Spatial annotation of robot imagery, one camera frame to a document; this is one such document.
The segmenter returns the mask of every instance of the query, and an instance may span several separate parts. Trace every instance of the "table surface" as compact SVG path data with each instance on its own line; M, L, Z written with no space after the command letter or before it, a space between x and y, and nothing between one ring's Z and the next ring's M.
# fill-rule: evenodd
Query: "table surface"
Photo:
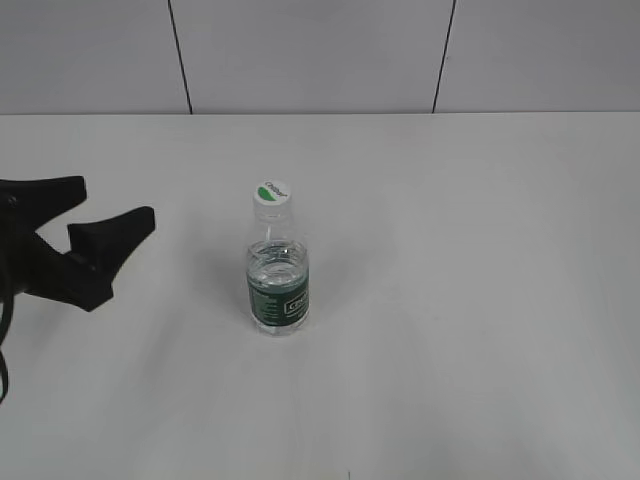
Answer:
M93 313L22 295L6 479L640 478L640 114L2 117L65 224L157 230ZM311 315L247 314L264 178L294 188Z

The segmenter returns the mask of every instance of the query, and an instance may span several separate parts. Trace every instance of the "bottle label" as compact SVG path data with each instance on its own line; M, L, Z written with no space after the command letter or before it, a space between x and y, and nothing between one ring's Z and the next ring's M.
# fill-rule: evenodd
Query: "bottle label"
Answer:
M259 289L249 282L253 315L270 327L285 327L301 320L309 310L309 277L288 291Z

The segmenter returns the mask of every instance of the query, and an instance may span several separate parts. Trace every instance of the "bottle cap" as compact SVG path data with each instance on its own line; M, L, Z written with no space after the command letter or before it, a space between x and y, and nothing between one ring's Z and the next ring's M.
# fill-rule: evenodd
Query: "bottle cap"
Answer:
M291 189L283 182L267 180L253 193L256 212L267 216L280 216L291 204Z

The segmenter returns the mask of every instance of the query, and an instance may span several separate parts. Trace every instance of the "green logo on cap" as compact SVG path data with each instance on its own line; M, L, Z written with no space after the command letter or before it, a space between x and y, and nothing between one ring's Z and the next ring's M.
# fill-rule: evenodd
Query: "green logo on cap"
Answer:
M266 200L267 202L276 201L276 199L273 198L273 195L271 195L271 192L264 187L258 188L258 195L260 196L261 199Z

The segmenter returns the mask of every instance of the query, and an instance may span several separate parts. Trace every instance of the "plastic water bottle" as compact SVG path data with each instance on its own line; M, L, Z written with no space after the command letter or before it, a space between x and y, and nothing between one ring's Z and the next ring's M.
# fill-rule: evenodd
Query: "plastic water bottle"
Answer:
M263 182L253 195L255 221L247 248L247 282L254 320L271 335L288 335L309 314L309 259L296 228L291 190Z

